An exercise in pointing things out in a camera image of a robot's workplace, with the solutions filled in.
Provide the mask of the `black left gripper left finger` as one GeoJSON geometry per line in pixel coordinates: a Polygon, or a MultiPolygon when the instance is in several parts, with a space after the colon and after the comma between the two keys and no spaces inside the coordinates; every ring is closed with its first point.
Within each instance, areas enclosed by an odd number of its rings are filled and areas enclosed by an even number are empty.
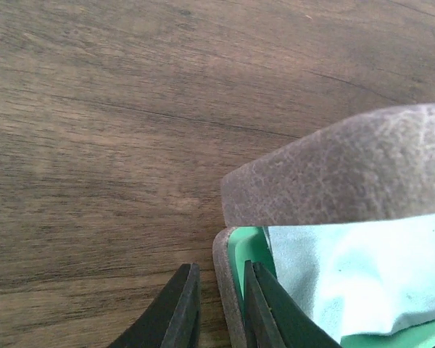
{"type": "Polygon", "coordinates": [[[200,302],[199,266],[182,264],[144,313],[109,346],[198,347],[200,302]]]}

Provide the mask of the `light blue cleaning cloth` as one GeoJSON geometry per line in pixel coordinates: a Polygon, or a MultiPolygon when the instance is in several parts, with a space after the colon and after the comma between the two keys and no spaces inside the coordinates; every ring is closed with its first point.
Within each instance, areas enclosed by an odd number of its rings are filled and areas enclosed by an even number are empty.
{"type": "Polygon", "coordinates": [[[435,320],[435,214],[264,233],[278,282],[335,340],[435,320]]]}

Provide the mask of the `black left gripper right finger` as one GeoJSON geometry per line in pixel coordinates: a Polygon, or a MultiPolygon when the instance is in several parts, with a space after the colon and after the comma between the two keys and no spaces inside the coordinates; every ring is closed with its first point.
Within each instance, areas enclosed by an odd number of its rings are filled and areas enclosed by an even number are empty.
{"type": "Polygon", "coordinates": [[[248,347],[340,348],[294,302],[261,263],[244,266],[244,330],[248,347]]]}

